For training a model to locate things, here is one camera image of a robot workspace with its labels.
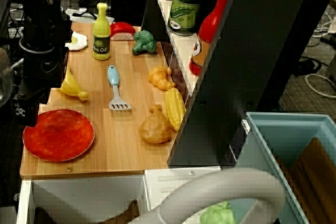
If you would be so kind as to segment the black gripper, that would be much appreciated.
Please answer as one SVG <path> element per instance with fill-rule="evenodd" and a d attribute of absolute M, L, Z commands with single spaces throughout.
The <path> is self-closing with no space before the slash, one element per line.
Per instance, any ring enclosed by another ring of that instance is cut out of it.
<path fill-rule="evenodd" d="M 60 88 L 66 75 L 69 49 L 56 46 L 48 50 L 22 48 L 23 77 L 18 96 L 13 98 L 14 117 L 18 124 L 34 127 L 38 121 L 39 104 L 47 104 L 51 88 Z M 37 101 L 20 98 L 32 98 Z"/>

